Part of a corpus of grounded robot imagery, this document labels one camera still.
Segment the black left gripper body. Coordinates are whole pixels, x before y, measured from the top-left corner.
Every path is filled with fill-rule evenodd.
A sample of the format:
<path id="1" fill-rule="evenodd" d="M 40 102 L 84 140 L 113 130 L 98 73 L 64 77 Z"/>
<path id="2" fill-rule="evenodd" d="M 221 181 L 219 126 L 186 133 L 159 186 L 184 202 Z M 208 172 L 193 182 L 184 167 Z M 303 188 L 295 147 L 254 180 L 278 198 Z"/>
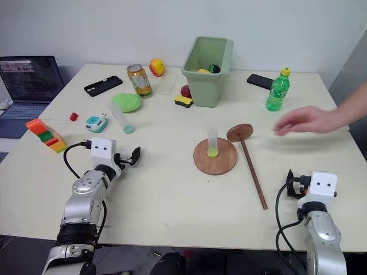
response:
<path id="1" fill-rule="evenodd" d="M 122 157 L 120 153 L 114 154 L 114 162 L 121 170 L 124 170 L 126 168 L 126 165 L 128 164 L 126 163 L 126 159 L 129 158 Z"/>

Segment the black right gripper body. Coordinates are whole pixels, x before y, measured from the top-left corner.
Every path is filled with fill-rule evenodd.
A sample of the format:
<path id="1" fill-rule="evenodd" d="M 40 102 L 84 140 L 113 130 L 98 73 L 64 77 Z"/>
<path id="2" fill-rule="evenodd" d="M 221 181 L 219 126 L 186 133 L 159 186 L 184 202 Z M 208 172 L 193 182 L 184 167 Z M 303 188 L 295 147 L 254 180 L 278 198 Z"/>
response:
<path id="1" fill-rule="evenodd" d="M 298 183 L 299 184 L 299 191 L 296 192 L 296 189 L 294 187 L 294 183 Z M 292 189 L 293 189 L 293 197 L 294 198 L 303 198 L 307 192 L 308 192 L 308 187 L 310 186 L 311 183 L 311 177 L 310 176 L 305 176 L 305 175 L 301 175 L 299 177 L 295 177 L 292 183 Z"/>

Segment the person's bare hand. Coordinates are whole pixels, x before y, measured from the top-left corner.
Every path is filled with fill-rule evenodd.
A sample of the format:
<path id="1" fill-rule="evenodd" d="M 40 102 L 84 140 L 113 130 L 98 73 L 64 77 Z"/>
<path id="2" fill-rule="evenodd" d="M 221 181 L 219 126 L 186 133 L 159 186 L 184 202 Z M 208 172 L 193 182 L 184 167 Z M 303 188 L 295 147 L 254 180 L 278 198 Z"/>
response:
<path id="1" fill-rule="evenodd" d="M 279 136 L 284 136 L 290 132 L 328 133 L 347 124 L 348 122 L 338 110 L 324 111 L 308 106 L 285 114 L 276 123 L 274 131 Z"/>

